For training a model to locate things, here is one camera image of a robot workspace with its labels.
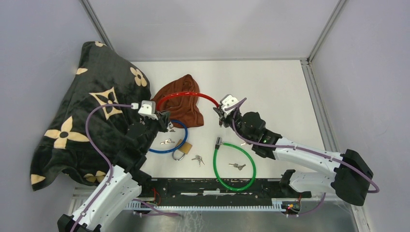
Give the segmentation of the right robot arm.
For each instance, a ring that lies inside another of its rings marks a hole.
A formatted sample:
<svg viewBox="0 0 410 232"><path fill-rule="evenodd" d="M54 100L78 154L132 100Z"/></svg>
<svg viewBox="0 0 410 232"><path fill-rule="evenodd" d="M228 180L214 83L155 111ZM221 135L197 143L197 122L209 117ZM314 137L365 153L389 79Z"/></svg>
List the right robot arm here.
<svg viewBox="0 0 410 232"><path fill-rule="evenodd" d="M373 181L373 172L361 155L347 149L344 153L315 149L301 145L268 130L257 112L242 115L238 108L215 107L219 125L231 128L252 151L262 157L295 163L310 169L303 173L287 170L279 184L285 197L297 192L323 192L337 195L343 201L362 206L367 194L380 187Z"/></svg>

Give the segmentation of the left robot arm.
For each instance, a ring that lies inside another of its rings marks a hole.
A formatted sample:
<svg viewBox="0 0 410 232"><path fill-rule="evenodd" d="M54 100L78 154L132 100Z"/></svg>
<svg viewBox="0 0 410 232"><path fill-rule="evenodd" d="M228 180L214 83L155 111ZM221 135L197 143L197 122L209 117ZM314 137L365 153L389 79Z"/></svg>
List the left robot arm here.
<svg viewBox="0 0 410 232"><path fill-rule="evenodd" d="M158 132L167 132L170 112L156 112L154 118L128 126L124 145L110 170L88 199L72 213L58 220L60 232L103 232L132 199L149 195L151 176L141 171L146 154Z"/></svg>

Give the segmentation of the large brass padlock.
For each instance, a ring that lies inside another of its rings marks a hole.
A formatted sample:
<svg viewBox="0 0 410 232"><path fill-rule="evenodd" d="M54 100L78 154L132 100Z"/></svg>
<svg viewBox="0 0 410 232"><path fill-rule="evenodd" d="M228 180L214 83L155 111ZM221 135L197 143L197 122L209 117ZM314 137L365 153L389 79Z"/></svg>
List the large brass padlock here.
<svg viewBox="0 0 410 232"><path fill-rule="evenodd" d="M181 161L192 149L192 144L189 142L183 142L183 139L180 139L176 144L177 150L172 152L172 158L175 161Z"/></svg>

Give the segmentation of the red cable lock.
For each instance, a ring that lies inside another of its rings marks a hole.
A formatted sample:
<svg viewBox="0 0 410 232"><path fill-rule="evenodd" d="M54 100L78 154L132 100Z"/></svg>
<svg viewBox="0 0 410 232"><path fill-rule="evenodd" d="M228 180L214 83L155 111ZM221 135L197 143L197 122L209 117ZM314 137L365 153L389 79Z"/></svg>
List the red cable lock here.
<svg viewBox="0 0 410 232"><path fill-rule="evenodd" d="M203 93L197 93L197 92L189 92L189 91L183 91L183 92L177 92L177 93L172 93L172 94L168 94L166 96L164 96L163 98L161 98L158 103L156 103L156 110L160 111L160 107L161 105L167 101L170 100L172 98L176 98L176 97L184 97L184 96L193 96L193 97L200 97L200 98L204 98L209 100L210 102L212 102L217 108L219 108L220 104L212 97L203 94Z"/></svg>

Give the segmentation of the blue lock key bunch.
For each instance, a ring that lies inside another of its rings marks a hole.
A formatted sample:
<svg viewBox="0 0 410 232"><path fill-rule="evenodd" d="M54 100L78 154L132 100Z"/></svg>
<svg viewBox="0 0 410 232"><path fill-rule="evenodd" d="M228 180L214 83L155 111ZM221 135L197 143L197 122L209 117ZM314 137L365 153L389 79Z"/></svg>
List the blue lock key bunch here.
<svg viewBox="0 0 410 232"><path fill-rule="evenodd" d="M173 143L175 143L175 141L173 141L172 139L166 139L166 140L164 140L164 141L162 141L162 142L160 142L160 144L161 145L166 145L166 144L173 144Z"/></svg>

